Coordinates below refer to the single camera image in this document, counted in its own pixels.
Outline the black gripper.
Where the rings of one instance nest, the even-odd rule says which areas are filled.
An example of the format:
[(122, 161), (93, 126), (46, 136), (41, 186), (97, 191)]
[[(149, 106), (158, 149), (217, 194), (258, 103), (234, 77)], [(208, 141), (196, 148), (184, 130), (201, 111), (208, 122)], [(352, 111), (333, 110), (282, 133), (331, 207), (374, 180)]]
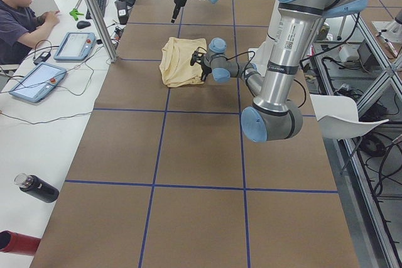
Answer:
[(200, 76), (200, 80), (202, 82), (205, 82), (207, 80), (207, 77), (210, 73), (212, 73), (212, 69), (209, 65), (209, 62), (206, 62), (204, 59), (201, 60), (201, 69), (202, 69), (202, 74)]
[(184, 7), (186, 5), (186, 0), (174, 0), (174, 3), (175, 8), (173, 10), (173, 14), (171, 17), (171, 23), (175, 23), (175, 21), (177, 20), (181, 7)]

